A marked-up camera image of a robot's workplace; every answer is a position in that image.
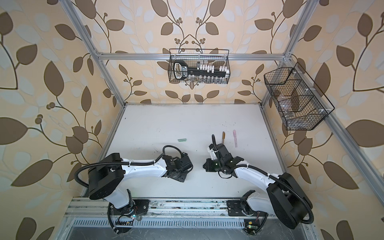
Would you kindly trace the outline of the orange pen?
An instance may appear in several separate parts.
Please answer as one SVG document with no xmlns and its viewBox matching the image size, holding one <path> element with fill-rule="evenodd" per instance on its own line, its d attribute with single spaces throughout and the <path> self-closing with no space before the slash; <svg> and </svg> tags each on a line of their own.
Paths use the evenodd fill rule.
<svg viewBox="0 0 384 240">
<path fill-rule="evenodd" d="M 225 143 L 226 133 L 222 132 L 222 144 Z"/>
</svg>

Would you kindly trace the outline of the pink pen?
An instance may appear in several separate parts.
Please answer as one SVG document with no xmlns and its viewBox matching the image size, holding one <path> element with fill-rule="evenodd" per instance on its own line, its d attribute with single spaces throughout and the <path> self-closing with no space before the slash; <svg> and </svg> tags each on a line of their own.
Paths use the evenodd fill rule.
<svg viewBox="0 0 384 240">
<path fill-rule="evenodd" d="M 237 131 L 233 130 L 233 136 L 234 136 L 234 143 L 235 143 L 235 148 L 238 147 L 238 140 L 237 140 Z"/>
</svg>

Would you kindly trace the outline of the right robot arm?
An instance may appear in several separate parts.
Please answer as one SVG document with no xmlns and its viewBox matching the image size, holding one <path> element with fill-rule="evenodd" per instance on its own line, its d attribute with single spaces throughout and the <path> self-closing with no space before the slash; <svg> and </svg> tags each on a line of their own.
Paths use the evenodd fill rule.
<svg viewBox="0 0 384 240">
<path fill-rule="evenodd" d="M 292 175 L 271 174 L 252 166 L 243 158 L 233 157 L 223 144 L 210 144 L 208 153 L 210 158 L 203 165 L 206 172 L 245 180 L 266 193 L 266 197 L 262 197 L 255 190 L 249 190 L 238 204 L 228 205 L 230 215 L 275 215 L 290 229 L 295 229 L 299 224 L 311 225 L 314 222 L 313 204 Z"/>
</svg>

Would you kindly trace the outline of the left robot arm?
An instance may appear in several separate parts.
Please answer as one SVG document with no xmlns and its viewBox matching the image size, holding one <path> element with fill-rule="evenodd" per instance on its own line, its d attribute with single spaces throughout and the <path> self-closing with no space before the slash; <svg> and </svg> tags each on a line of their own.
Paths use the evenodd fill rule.
<svg viewBox="0 0 384 240">
<path fill-rule="evenodd" d="M 170 178 L 183 183 L 193 164 L 186 153 L 180 157 L 160 154 L 152 161 L 133 161 L 114 153 L 89 168 L 89 199 L 106 200 L 116 209 L 133 207 L 130 190 L 124 187 L 126 181 L 135 178 Z"/>
</svg>

